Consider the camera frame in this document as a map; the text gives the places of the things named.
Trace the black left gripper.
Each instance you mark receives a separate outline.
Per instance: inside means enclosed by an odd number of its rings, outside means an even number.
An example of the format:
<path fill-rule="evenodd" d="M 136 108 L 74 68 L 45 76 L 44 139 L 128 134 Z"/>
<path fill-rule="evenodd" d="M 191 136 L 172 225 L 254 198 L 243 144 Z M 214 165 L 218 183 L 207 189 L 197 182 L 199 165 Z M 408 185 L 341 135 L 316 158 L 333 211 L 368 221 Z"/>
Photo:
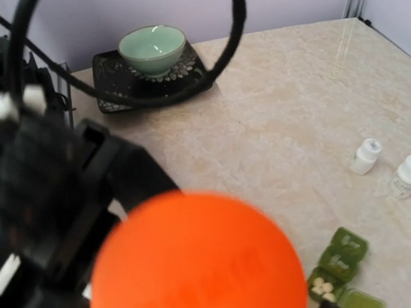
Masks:
<path fill-rule="evenodd" d="M 176 183 L 142 147 L 84 119 L 30 111 L 1 130 L 1 253 L 17 267 L 2 307 L 88 307 L 83 291 L 118 217 Z"/>

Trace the red cylindrical can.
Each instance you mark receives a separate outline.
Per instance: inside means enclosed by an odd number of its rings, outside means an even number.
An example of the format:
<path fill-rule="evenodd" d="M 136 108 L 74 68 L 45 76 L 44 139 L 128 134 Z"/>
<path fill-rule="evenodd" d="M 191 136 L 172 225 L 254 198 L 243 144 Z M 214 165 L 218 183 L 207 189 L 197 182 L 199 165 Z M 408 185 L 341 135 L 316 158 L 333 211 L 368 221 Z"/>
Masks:
<path fill-rule="evenodd" d="M 134 209 L 94 265 L 92 307 L 306 307 L 290 240 L 248 203 L 173 191 Z"/>

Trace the green pill organizer box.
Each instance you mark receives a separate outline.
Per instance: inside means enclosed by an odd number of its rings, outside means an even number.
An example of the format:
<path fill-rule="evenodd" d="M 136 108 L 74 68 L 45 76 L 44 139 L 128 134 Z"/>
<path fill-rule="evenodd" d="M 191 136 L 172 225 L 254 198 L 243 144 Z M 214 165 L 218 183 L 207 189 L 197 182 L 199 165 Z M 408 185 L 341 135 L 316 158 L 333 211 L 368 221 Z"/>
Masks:
<path fill-rule="evenodd" d="M 308 296 L 320 307 L 385 307 L 383 300 L 349 287 L 368 249 L 367 240 L 339 227 L 307 280 Z"/>

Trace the small white pill bottle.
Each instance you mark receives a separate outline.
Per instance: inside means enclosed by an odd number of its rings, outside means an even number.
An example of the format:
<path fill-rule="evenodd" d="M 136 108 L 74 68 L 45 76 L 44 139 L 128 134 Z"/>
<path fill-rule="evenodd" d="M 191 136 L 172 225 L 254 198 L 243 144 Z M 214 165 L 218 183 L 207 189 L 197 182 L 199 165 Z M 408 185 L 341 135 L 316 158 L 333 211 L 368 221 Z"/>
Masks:
<path fill-rule="evenodd" d="M 411 173 L 411 156 L 407 156 L 406 159 L 399 165 L 392 179 L 390 186 L 393 195 L 396 198 L 405 200 L 410 197 L 410 173 Z"/>

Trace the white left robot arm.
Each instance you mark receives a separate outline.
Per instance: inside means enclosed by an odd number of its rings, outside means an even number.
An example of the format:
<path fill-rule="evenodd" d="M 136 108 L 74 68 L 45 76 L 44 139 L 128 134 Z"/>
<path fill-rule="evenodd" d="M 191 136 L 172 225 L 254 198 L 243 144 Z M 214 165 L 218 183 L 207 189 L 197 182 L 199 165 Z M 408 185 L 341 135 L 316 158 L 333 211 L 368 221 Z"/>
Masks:
<path fill-rule="evenodd" d="M 36 1 L 19 1 L 1 49 L 1 279 L 2 307 L 89 307 L 82 292 L 105 238 L 118 222 L 109 205 L 130 212 L 177 185 L 140 145 L 83 119 L 65 124 L 51 112 L 42 84 L 24 79 L 24 48 L 59 77 L 105 103 L 132 110 L 170 107 L 209 89 L 233 58 L 243 35 L 247 5 L 232 4 L 229 40 L 211 70 L 195 67 L 194 80 L 176 89 L 166 69 L 147 72 L 119 51 L 93 62 L 96 88 L 70 75 L 27 37 Z"/>

